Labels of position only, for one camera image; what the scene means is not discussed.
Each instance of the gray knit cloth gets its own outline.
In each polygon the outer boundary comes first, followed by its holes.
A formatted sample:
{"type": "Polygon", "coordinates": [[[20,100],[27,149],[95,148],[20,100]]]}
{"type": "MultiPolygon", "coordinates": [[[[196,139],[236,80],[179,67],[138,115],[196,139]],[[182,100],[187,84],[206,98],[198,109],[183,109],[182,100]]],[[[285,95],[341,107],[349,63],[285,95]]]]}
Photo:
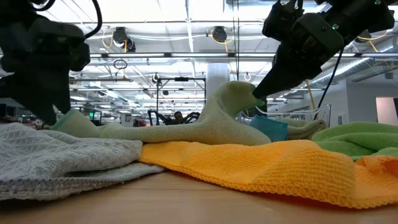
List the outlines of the gray knit cloth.
{"type": "Polygon", "coordinates": [[[164,169],[132,163],[142,142],[75,138],[19,123],[0,126],[0,200],[53,200],[164,169]]]}

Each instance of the table surface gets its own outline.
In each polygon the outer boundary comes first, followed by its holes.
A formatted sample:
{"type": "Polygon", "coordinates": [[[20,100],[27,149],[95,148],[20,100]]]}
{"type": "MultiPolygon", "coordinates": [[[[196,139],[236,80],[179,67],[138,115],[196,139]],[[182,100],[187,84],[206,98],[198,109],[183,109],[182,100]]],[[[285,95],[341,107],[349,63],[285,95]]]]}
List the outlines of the table surface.
{"type": "Polygon", "coordinates": [[[175,172],[51,202],[0,202],[0,223],[397,223],[398,205],[350,210],[224,189],[175,172]]]}

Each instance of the fabric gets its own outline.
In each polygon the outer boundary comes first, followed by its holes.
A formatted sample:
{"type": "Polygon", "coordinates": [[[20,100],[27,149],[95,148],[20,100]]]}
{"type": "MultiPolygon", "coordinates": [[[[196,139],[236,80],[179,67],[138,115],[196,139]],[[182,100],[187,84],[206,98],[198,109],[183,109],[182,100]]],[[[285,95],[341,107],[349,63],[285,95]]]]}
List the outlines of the fabric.
{"type": "Polygon", "coordinates": [[[278,119],[280,122],[285,122],[287,126],[287,139],[288,140],[311,140],[312,136],[317,132],[326,129],[324,120],[319,119],[315,121],[295,120],[290,118],[278,119]]]}
{"type": "Polygon", "coordinates": [[[266,116],[255,115],[250,121],[249,126],[261,131],[272,142],[285,141],[287,139],[287,123],[274,121],[266,116]]]}
{"type": "Polygon", "coordinates": [[[78,139],[19,123],[0,126],[0,200],[53,200],[163,168],[136,161],[142,142],[78,139]]]}
{"type": "Polygon", "coordinates": [[[322,149],[351,156],[398,156],[398,126],[356,122],[328,128],[312,137],[322,149]]]}
{"type": "Polygon", "coordinates": [[[398,157],[366,156],[354,163],[308,140],[263,146],[146,144],[139,160],[247,192],[294,195],[348,208],[398,202],[398,157]]]}
{"type": "Polygon", "coordinates": [[[82,114],[69,111],[52,128],[79,138],[115,138],[143,142],[190,141],[205,144],[243,144],[248,146],[270,143],[270,139],[255,128],[236,122],[236,115],[245,108],[261,105],[252,95],[255,86],[246,82],[228,82],[208,97],[198,121],[192,124],[124,128],[110,123],[96,127],[82,114]]]}

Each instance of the white pillar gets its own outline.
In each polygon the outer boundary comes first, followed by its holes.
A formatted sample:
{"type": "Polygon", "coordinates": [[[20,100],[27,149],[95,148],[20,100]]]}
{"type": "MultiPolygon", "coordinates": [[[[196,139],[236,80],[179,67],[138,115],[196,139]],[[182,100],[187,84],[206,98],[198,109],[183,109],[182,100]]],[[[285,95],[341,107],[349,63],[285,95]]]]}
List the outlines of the white pillar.
{"type": "Polygon", "coordinates": [[[206,73],[206,97],[208,98],[221,85],[229,81],[227,63],[209,63],[206,73]]]}

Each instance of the yellow knit cloth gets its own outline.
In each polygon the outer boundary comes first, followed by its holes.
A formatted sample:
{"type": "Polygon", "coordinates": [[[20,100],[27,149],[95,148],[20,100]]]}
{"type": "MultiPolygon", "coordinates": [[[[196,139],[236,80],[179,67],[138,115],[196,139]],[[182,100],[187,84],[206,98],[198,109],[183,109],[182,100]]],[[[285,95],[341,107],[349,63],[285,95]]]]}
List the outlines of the yellow knit cloth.
{"type": "Polygon", "coordinates": [[[354,163],[307,140],[262,146],[146,144],[140,162],[235,190],[294,195],[348,208],[398,202],[398,157],[366,156],[354,163]]]}

